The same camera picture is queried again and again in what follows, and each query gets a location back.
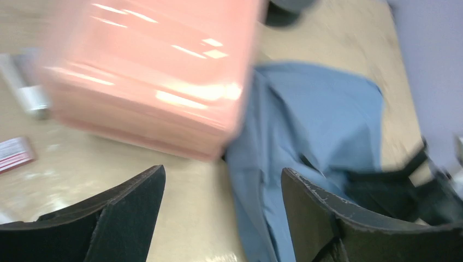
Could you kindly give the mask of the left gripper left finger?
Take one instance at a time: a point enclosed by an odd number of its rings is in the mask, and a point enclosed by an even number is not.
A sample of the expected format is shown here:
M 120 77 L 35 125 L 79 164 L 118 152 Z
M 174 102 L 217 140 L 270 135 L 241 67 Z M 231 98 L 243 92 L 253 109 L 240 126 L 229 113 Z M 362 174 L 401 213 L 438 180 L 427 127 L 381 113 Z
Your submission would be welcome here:
M 165 189 L 164 166 L 34 222 L 1 225 L 1 261 L 145 261 Z

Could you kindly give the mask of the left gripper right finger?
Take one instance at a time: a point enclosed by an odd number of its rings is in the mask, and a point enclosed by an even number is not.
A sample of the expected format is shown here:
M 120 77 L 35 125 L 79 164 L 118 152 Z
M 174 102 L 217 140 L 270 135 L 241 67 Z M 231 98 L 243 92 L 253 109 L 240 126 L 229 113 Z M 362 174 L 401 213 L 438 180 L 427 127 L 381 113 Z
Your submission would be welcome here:
M 462 223 L 390 218 L 327 192 L 290 168 L 283 202 L 297 261 L 462 261 Z

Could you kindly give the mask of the blue backpack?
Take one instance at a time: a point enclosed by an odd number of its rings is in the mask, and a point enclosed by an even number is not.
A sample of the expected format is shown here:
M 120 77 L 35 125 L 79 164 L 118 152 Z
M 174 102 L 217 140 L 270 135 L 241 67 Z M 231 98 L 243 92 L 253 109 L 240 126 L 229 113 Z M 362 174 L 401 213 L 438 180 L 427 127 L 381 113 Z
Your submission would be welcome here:
M 256 67 L 242 131 L 225 152 L 249 261 L 297 261 L 283 169 L 357 204 L 347 172 L 381 170 L 382 110 L 381 90 L 361 76 L 296 62 Z

